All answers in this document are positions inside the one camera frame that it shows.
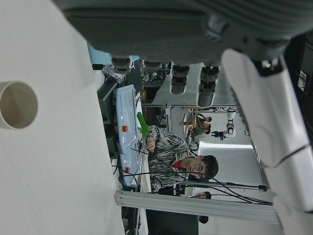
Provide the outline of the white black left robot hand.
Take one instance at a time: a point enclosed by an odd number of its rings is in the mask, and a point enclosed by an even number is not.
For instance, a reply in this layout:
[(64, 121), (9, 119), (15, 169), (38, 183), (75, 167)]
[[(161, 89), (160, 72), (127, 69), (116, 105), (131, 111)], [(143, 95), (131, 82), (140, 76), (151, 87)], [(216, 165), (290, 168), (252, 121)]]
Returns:
[(283, 53), (313, 27), (310, 0), (57, 0), (67, 21), (115, 69), (130, 57), (146, 67), (179, 67), (172, 92), (184, 91), (190, 64), (222, 65), (241, 105), (287, 235), (313, 232), (313, 148)]

